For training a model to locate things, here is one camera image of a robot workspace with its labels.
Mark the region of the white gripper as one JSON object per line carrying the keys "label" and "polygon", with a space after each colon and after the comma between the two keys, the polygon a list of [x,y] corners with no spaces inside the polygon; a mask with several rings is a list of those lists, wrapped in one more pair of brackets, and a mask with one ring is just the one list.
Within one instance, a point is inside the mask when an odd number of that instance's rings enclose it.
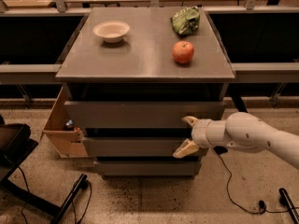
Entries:
{"label": "white gripper", "polygon": [[198,119],[194,116],[184,116],[183,122],[192,127],[192,140],[185,139],[182,144],[173,153],[177,159],[184,158],[199,150],[199,148],[215,147],[216,143],[208,139],[207,131],[212,128],[215,123],[212,119]]}

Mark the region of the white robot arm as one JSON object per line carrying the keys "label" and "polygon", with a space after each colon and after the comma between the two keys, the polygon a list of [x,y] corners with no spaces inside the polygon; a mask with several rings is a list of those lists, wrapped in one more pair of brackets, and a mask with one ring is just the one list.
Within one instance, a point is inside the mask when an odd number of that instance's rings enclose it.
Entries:
{"label": "white robot arm", "polygon": [[247,152],[268,150],[291,166],[299,168],[299,136],[280,131],[261,119],[245,112],[236,112],[226,120],[182,120],[192,127],[191,139],[185,139],[173,153],[177,159],[201,148],[225,147]]}

